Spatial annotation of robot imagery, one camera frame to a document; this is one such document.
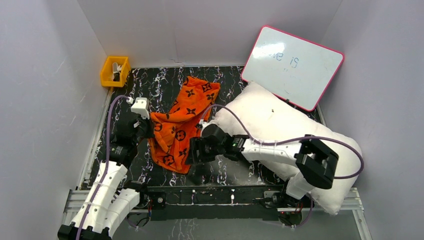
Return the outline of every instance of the marble surface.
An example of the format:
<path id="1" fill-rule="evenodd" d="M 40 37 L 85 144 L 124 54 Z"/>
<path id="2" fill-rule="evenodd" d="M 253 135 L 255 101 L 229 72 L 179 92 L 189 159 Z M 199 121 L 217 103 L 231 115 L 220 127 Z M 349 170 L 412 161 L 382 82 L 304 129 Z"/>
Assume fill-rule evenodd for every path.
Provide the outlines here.
<path id="1" fill-rule="evenodd" d="M 193 76 L 221 84 L 217 104 L 225 105 L 242 92 L 247 85 L 240 75 L 242 66 L 221 67 L 170 67 L 170 68 L 134 68 L 128 75 L 127 83 L 122 88 L 115 88 L 112 99 L 118 95 L 129 97 L 145 97 L 150 100 L 150 111 L 167 113 L 177 97 L 187 76 Z M 119 100 L 112 113 L 112 126 L 121 113 L 130 111 L 130 105 Z M 309 118 L 320 122 L 318 111 L 305 112 Z M 105 142 L 106 120 L 97 151 Z M 97 152 L 92 166 L 88 186 L 93 184 L 99 169 L 99 153 Z M 138 155 L 132 162 L 127 175 L 122 180 L 147 182 L 148 186 L 216 186 L 216 185 L 273 185 L 282 184 L 272 171 L 256 161 L 231 161 L 218 157 L 216 161 L 204 165 L 192 166 L 186 175 L 166 170 L 156 165 L 150 155 L 147 141 L 138 145 Z"/>

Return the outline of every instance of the white cushion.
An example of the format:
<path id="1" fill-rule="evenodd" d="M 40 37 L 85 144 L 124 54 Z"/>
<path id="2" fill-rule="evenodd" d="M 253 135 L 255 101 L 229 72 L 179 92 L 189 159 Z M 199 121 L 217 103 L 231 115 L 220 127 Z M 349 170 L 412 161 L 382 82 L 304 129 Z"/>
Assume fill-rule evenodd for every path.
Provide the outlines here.
<path id="1" fill-rule="evenodd" d="M 255 82 L 250 82 L 243 92 L 226 106 L 241 119 L 247 130 L 256 139 L 274 142 L 312 134 L 340 140 L 361 153 L 355 140 L 333 132 L 328 127 L 308 118 Z M 230 135 L 246 134 L 237 120 L 225 109 L 219 110 L 211 122 Z M 335 176 L 350 175 L 360 168 L 361 163 L 358 157 L 348 148 L 333 142 L 323 142 L 339 156 Z M 260 162 L 283 180 L 299 172 L 299 169 L 287 164 Z M 315 188 L 310 194 L 326 212 L 336 215 L 356 179 L 357 177 L 335 179 L 331 189 Z"/>

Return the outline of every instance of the orange cloth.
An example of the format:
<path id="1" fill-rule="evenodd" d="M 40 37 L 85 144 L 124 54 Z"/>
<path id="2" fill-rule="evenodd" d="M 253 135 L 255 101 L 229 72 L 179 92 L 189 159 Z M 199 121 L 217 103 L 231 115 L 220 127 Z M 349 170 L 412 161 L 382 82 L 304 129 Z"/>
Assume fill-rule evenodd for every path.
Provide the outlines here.
<path id="1" fill-rule="evenodd" d="M 190 138 L 199 137 L 196 128 L 203 111 L 215 102 L 220 84 L 196 77 L 187 77 L 169 113 L 152 112 L 154 138 L 149 138 L 153 161 L 165 169 L 186 174 Z M 211 110 L 204 116 L 209 118 Z"/>

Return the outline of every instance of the white wall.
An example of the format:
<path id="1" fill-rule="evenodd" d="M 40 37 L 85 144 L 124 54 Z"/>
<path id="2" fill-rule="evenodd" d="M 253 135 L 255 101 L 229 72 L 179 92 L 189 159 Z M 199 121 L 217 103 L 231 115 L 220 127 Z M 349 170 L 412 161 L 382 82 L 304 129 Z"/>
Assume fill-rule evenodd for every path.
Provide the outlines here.
<path id="1" fill-rule="evenodd" d="M 105 58 L 76 0 L 1 1 L 1 239 L 57 239 L 107 95 Z"/>
<path id="2" fill-rule="evenodd" d="M 374 240 L 424 239 L 424 1 L 344 0 L 322 43 L 345 53 L 321 100 L 365 158 L 357 181 Z"/>
<path id="3" fill-rule="evenodd" d="M 244 65 L 261 26 L 320 41 L 342 0 L 78 0 L 132 67 Z"/>

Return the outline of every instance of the yellow bin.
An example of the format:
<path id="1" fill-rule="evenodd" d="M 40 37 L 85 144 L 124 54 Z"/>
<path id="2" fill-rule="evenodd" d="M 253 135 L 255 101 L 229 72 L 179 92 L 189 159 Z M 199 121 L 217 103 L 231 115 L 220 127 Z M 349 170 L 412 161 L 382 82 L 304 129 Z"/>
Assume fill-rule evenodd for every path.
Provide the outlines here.
<path id="1" fill-rule="evenodd" d="M 122 66 L 119 75 L 119 81 L 114 81 L 114 73 L 112 71 L 112 64 L 118 63 Z M 108 56 L 100 72 L 100 81 L 103 87 L 118 87 L 122 88 L 127 82 L 127 76 L 130 72 L 130 62 L 127 56 Z"/>

